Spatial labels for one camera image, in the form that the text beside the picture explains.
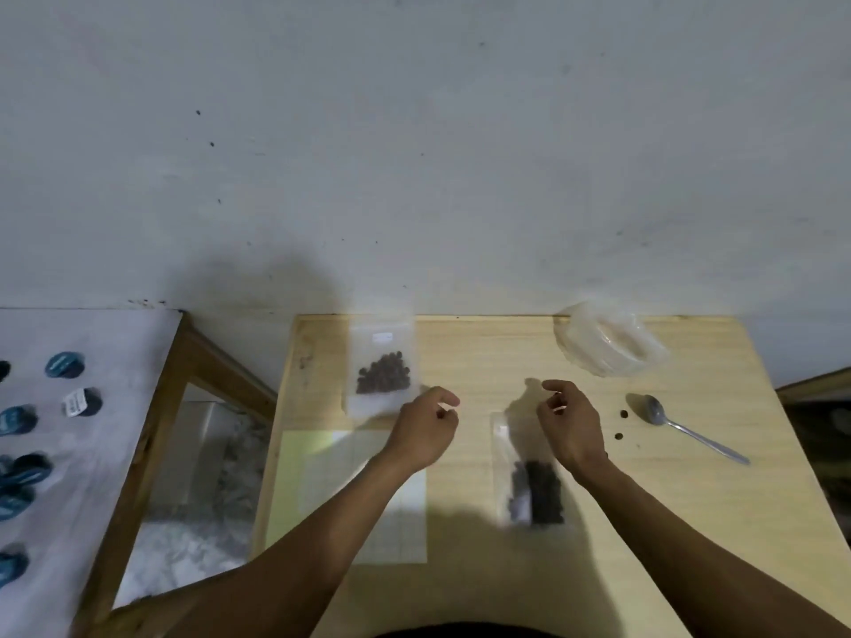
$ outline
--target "barcode sticker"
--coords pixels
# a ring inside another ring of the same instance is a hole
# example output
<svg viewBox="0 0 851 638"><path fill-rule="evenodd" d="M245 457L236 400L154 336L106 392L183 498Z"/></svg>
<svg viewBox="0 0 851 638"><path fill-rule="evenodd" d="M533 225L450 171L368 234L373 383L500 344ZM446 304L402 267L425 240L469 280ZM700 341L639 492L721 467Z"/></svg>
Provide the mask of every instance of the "barcode sticker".
<svg viewBox="0 0 851 638"><path fill-rule="evenodd" d="M67 417L77 416L86 409L86 394L83 388L74 389L68 396L62 399L62 410Z"/></svg>

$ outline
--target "marble floor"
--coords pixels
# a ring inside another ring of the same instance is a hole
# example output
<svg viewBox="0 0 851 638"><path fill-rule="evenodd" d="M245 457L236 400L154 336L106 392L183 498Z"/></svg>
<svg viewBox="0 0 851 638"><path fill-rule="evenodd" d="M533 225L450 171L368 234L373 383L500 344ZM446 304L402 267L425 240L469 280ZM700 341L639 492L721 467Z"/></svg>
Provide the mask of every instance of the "marble floor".
<svg viewBox="0 0 851 638"><path fill-rule="evenodd" d="M192 584L248 559L269 427L244 414L238 419L213 500L148 510L116 607Z"/></svg>

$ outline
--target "label sticker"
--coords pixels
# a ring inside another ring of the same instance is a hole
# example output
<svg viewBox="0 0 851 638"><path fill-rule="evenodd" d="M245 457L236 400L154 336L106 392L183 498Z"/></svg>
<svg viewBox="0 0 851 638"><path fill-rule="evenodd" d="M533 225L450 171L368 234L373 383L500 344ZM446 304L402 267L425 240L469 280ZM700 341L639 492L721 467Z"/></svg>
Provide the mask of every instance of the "label sticker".
<svg viewBox="0 0 851 638"><path fill-rule="evenodd" d="M62 399L62 411L67 417L77 416L86 409L87 405L85 390L82 387L80 389L74 389L74 391Z"/></svg>

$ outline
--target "person's right hand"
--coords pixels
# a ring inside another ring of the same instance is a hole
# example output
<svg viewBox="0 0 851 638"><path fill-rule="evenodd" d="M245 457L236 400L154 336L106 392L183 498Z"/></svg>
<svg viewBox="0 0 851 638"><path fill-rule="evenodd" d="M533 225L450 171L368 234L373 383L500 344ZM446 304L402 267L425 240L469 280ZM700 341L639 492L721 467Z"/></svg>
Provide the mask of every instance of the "person's right hand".
<svg viewBox="0 0 851 638"><path fill-rule="evenodd" d="M552 453L577 481L609 462L602 442L600 415L588 397L568 380L545 380L556 392L538 405L538 420Z"/></svg>

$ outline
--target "metal spoon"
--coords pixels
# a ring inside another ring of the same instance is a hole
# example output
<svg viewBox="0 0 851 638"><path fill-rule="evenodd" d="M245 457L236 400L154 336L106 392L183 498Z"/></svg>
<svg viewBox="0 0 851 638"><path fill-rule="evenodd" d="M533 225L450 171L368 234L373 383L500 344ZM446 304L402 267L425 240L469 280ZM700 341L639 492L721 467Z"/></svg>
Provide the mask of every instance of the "metal spoon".
<svg viewBox="0 0 851 638"><path fill-rule="evenodd" d="M736 450L731 450L727 446L723 446L720 443L716 443L714 440L707 439L703 435L699 435L697 432L693 432L685 425L680 425L679 423L674 423L670 418L665 416L665 410L662 409L662 404L653 396L649 394L645 395L644 398L647 400L647 415L650 419L650 423L653 425L665 425L668 424L672 428L676 428L681 432L685 432L687 435L697 439L704 445L711 447L713 450L720 452L725 457L729 457L733 461L738 461L739 463L743 463L744 465L750 465L750 459L748 457L742 456Z"/></svg>

